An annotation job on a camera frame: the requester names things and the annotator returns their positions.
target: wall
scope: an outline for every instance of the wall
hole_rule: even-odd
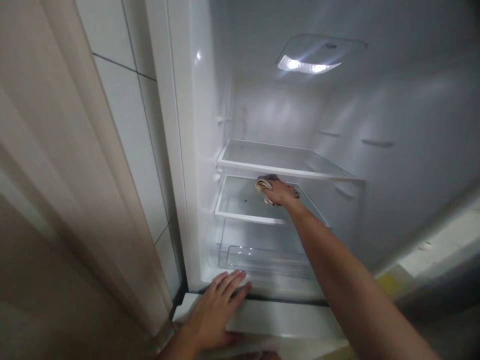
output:
[[[339,137],[318,133],[312,148],[367,181],[362,227],[343,239],[365,264],[397,249],[402,237],[479,176],[479,54],[468,48],[438,55],[329,98],[317,130]],[[311,195],[335,225],[342,212],[331,191]]]
[[[145,2],[76,3],[173,299],[184,265]]]
[[[233,139],[308,148],[325,109],[315,88],[238,79]]]

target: light cover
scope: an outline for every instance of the light cover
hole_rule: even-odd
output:
[[[341,62],[333,65],[310,64],[294,60],[287,55],[283,55],[278,63],[278,68],[286,71],[296,71],[305,74],[323,74],[329,70],[332,70],[333,68],[336,68],[340,64]]]

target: cleaning cloth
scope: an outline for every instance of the cleaning cloth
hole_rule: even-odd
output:
[[[277,176],[277,174],[268,174],[268,175],[265,175],[265,176],[259,176],[256,179],[255,188],[259,192],[263,192],[263,190],[265,190],[265,189],[271,191],[272,190],[272,185],[270,185],[269,180],[271,180],[271,181],[281,181],[279,179],[279,177]],[[297,191],[297,189],[295,189],[292,185],[288,185],[288,187],[293,189],[295,198],[298,199],[300,197],[300,193]],[[282,206],[282,205],[277,204],[277,203],[273,202],[272,200],[270,200],[266,195],[265,195],[265,199],[263,201],[265,202],[265,204],[269,204],[269,205],[272,205],[272,206]]]

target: wall tile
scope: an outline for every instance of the wall tile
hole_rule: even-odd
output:
[[[135,70],[122,0],[76,0],[76,5],[91,51]]]
[[[172,237],[167,227],[155,244],[155,250],[160,259],[161,268],[165,274],[168,290],[171,298],[175,298],[180,289],[180,276],[175,259],[174,248],[172,246]]]
[[[150,138],[153,152],[155,154],[166,214],[168,220],[171,220],[176,212],[176,208],[169,155],[167,152],[167,142],[165,140],[164,123],[162,119],[162,109],[160,107],[159,90],[156,81],[146,78],[145,76],[139,76],[138,78],[140,79],[143,103],[145,105],[146,117],[148,119]]]
[[[95,62],[152,239],[156,241],[168,221],[138,75],[97,56]]]
[[[128,31],[130,32],[136,70],[140,74],[156,79],[145,1],[123,0],[123,6],[125,8]]]

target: white plastic panel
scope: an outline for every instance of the white plastic panel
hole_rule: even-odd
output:
[[[215,215],[262,224],[288,224],[290,216],[283,206],[265,203],[265,196],[255,188],[256,179],[225,176]],[[323,215],[298,184],[292,184],[300,194],[300,201],[318,219],[329,226]]]
[[[173,322],[183,323],[199,297],[201,295],[185,294],[183,303],[175,310]],[[245,300],[226,329],[243,334],[318,341],[344,338],[329,307],[274,301]]]
[[[230,139],[217,164],[318,180],[362,181],[310,149]]]

